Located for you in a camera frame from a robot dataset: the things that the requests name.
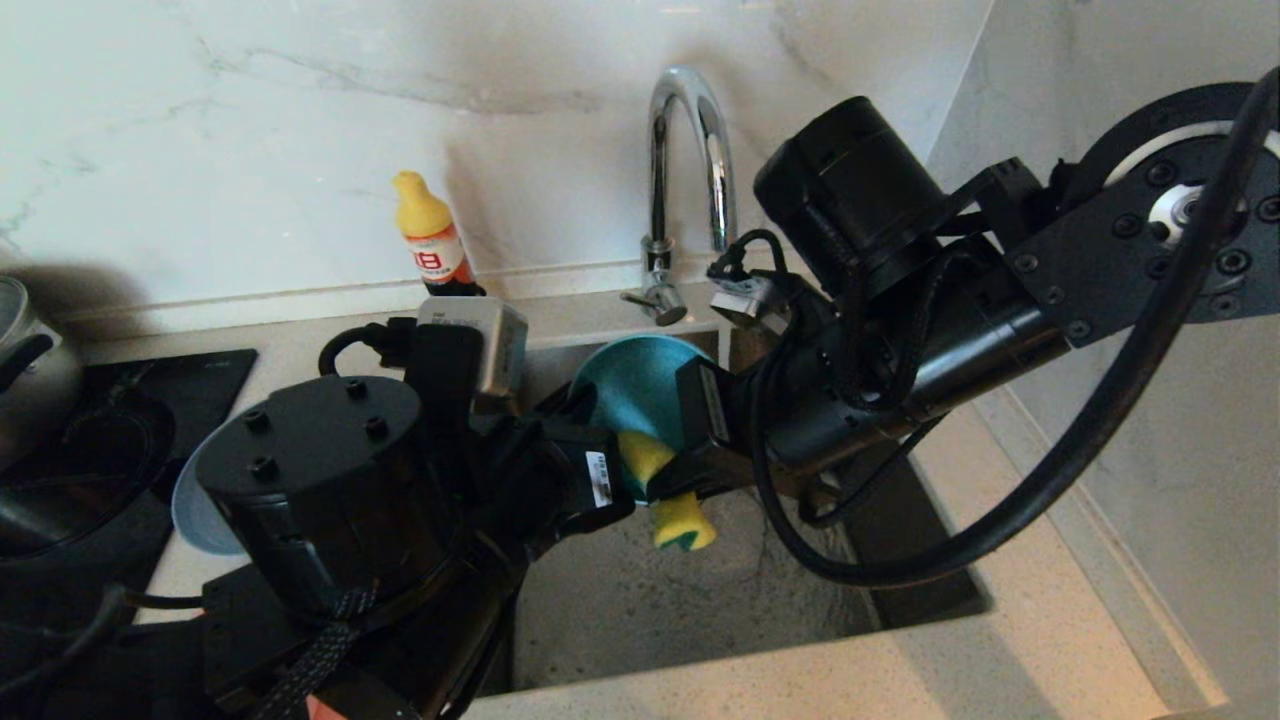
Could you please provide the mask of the yellow fish-shaped sponge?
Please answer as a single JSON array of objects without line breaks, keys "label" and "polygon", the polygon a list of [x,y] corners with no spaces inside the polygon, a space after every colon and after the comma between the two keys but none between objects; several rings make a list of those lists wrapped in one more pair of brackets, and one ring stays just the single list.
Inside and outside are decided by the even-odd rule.
[{"label": "yellow fish-shaped sponge", "polygon": [[654,436],[622,430],[617,436],[625,482],[636,503],[644,502],[653,518],[653,544],[658,550],[699,551],[718,539],[718,530],[703,512],[694,493],[664,500],[649,498],[649,484],[675,460],[676,452]]}]

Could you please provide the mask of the teal bowl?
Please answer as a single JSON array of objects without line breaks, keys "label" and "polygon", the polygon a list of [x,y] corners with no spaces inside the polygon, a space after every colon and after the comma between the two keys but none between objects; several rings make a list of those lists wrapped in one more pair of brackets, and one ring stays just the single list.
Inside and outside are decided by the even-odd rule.
[{"label": "teal bowl", "polygon": [[602,346],[570,384],[570,420],[616,434],[639,433],[666,448],[668,460],[685,446],[677,373],[709,356],[667,334],[636,334]]}]

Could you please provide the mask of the yellow-capped dish soap bottle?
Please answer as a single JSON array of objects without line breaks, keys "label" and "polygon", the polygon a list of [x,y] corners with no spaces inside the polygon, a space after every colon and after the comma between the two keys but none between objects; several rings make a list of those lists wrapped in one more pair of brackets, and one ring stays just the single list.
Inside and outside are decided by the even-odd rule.
[{"label": "yellow-capped dish soap bottle", "polygon": [[396,223],[428,292],[484,297],[447,202],[417,172],[402,170],[392,184],[398,195]]}]

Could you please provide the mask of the stainless steel sink basin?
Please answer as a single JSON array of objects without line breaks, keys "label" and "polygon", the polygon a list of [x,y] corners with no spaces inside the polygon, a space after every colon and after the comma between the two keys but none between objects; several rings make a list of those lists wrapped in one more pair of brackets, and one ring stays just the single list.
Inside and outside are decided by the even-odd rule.
[{"label": "stainless steel sink basin", "polygon": [[[602,345],[529,351],[520,404],[557,389]],[[913,460],[882,477],[842,524],[796,528],[832,559],[914,552],[946,536]],[[479,697],[826,643],[988,612],[960,573],[899,591],[860,591],[801,568],[765,520],[754,489],[705,501],[718,538],[684,552],[653,546],[652,512],[567,539],[535,562]]]}]

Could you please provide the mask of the blue plate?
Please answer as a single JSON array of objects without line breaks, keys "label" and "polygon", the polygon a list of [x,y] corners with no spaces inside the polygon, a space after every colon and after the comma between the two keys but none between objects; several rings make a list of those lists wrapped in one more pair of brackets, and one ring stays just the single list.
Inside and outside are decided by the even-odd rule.
[{"label": "blue plate", "polygon": [[172,496],[172,521],[180,538],[200,552],[219,557],[246,556],[244,548],[197,478],[201,452],[215,430],[195,448],[177,478]]}]

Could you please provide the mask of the black induction cooktop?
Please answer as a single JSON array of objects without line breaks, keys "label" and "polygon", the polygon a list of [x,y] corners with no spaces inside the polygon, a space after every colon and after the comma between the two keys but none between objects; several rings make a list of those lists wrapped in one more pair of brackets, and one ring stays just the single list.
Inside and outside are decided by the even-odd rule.
[{"label": "black induction cooktop", "polygon": [[174,443],[160,477],[115,519],[72,544],[0,562],[0,629],[68,630],[88,621],[108,583],[146,588],[174,532],[170,502],[180,469],[228,418],[256,359],[242,348],[86,369],[70,416],[37,447],[82,414],[141,398],[172,411]]}]

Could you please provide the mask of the chrome gooseneck faucet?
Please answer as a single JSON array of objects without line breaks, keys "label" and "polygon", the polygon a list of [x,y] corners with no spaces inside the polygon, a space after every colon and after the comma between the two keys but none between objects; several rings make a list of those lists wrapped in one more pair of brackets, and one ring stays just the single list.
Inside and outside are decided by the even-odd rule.
[{"label": "chrome gooseneck faucet", "polygon": [[659,73],[646,114],[649,225],[641,240],[641,291],[620,296],[658,327],[673,325],[689,311],[672,281],[675,242],[667,233],[669,131],[676,108],[685,110],[701,158],[712,250],[723,254],[739,236],[730,129],[721,104],[696,68],[667,67]]}]

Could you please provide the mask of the black frying pan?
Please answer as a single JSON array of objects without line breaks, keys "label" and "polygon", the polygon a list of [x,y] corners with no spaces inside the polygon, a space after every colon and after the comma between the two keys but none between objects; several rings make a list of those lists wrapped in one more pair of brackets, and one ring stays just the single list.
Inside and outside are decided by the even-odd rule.
[{"label": "black frying pan", "polygon": [[175,432],[164,404],[128,401],[79,415],[0,471],[0,562],[72,544],[115,519],[160,477]]}]

